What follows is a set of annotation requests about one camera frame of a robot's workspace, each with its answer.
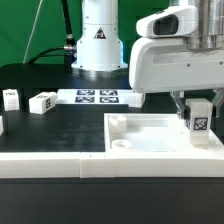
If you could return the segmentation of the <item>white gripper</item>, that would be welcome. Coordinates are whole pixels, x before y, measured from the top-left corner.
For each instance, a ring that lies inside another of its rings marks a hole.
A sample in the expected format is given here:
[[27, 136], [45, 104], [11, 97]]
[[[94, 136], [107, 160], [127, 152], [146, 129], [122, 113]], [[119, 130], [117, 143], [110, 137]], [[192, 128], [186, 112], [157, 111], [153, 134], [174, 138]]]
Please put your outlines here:
[[129, 83], [140, 93], [171, 92], [180, 119], [188, 117], [180, 91], [215, 89], [218, 118], [224, 104], [224, 49], [190, 51], [183, 38], [140, 38], [131, 51]]

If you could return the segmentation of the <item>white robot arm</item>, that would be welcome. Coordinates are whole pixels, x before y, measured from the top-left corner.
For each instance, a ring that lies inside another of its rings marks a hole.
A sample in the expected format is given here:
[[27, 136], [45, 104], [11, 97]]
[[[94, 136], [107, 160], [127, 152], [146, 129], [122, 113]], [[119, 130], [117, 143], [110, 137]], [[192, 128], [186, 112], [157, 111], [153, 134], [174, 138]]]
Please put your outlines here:
[[184, 118], [183, 93], [203, 89], [216, 93], [215, 109], [224, 104], [224, 0], [170, 0], [140, 19], [129, 63], [118, 38], [118, 0], [83, 0], [82, 13], [72, 66], [91, 73], [128, 68], [131, 107], [142, 106], [147, 93], [169, 92]]

